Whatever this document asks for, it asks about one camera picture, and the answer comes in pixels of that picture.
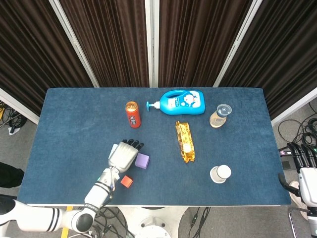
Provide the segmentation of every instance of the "small cup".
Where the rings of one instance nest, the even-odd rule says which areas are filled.
[[[231,169],[227,165],[215,166],[210,170],[210,177],[215,183],[224,183],[231,175]]]

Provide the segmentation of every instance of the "brown curtain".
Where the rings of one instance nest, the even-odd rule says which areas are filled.
[[[221,87],[264,89],[271,118],[317,87],[317,1],[264,0]]]
[[[92,87],[47,0],[0,1],[0,88],[40,114],[51,87]]]
[[[148,87],[144,0],[60,0],[101,87]]]
[[[159,87],[213,86],[251,0],[160,0]]]

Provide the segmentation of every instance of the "soda can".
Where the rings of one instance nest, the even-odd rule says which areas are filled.
[[[125,111],[127,112],[130,126],[132,128],[138,128],[141,125],[138,104],[136,102],[128,102],[125,105]]]

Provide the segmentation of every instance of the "table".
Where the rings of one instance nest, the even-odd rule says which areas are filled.
[[[288,205],[278,181],[282,165],[262,89],[195,88],[204,94],[202,115],[169,116],[145,103],[158,101],[173,88],[49,89],[37,127],[18,200],[33,205],[80,205],[105,167],[112,145],[122,139],[144,142],[148,168],[134,164],[119,182],[110,205],[262,206]],[[142,125],[129,126],[125,104],[139,105]],[[219,104],[232,114],[214,129],[210,115]],[[185,164],[175,122],[190,124],[196,160]],[[214,166],[226,164],[231,177],[223,184],[210,178]]]

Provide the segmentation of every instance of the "purple cube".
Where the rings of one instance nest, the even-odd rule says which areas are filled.
[[[148,155],[144,155],[144,154],[139,153],[137,156],[137,159],[135,161],[135,166],[146,170],[148,163],[149,163],[149,160],[150,160],[150,158]]]

